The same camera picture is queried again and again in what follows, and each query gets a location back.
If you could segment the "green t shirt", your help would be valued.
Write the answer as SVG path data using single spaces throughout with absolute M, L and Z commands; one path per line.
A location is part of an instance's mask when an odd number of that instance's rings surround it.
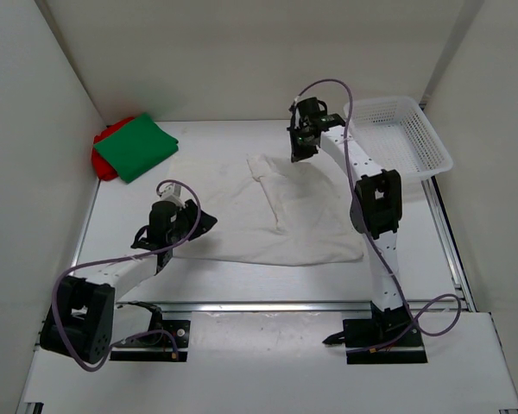
M 134 116 L 117 132 L 92 145 L 116 170 L 118 178 L 130 183 L 179 149 L 179 142 L 164 132 L 147 113 Z

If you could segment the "red t shirt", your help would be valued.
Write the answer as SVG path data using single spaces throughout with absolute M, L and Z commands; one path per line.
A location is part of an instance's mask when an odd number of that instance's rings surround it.
M 94 137 L 93 143 L 100 143 L 101 141 L 108 138 L 109 136 L 117 132 L 120 128 L 122 128 L 124 125 L 126 125 L 134 119 L 135 118 L 133 116 L 129 116 L 119 122 L 116 122 L 115 124 L 108 125 L 105 130 L 103 130 L 99 135 L 96 135 Z M 97 177 L 100 180 L 111 181 L 118 177 L 116 170 L 111 166 L 111 164 L 107 160 L 103 158 L 102 155 L 99 154 L 99 152 L 95 148 L 92 149 L 91 163 L 95 173 L 97 174 Z

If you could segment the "white cloth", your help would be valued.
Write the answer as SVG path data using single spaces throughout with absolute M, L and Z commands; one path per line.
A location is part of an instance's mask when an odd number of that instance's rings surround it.
M 189 185 L 202 210 L 218 220 L 176 248 L 178 258 L 300 267 L 364 256 L 363 239 L 346 211 L 348 188 L 311 163 L 266 154 L 217 161 L 179 157 L 169 176 Z

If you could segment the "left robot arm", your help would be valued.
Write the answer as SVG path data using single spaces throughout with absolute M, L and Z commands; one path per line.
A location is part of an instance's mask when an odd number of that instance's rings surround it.
M 117 301 L 160 273 L 172 259 L 174 248 L 207 233 L 217 222 L 192 199 L 153 203 L 148 223 L 136 232 L 131 244 L 135 255 L 94 261 L 91 265 L 98 271 L 88 277 L 76 276 L 81 265 L 59 276 L 40 333 L 40 347 L 71 357 L 87 372 L 96 372 L 121 342 L 135 337 L 154 345 L 162 337 L 171 338 L 159 320 L 157 306 L 134 302 L 123 308 Z

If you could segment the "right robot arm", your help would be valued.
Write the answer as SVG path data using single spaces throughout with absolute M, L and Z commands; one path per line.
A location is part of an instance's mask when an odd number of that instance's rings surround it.
M 396 253 L 397 230 L 402 218 L 401 175 L 387 170 L 344 131 L 344 119 L 330 114 L 316 97 L 290 106 L 287 128 L 291 161 L 328 154 L 351 181 L 350 218 L 368 247 L 373 295 L 371 302 L 380 312 L 404 305 L 396 282 L 399 267 Z

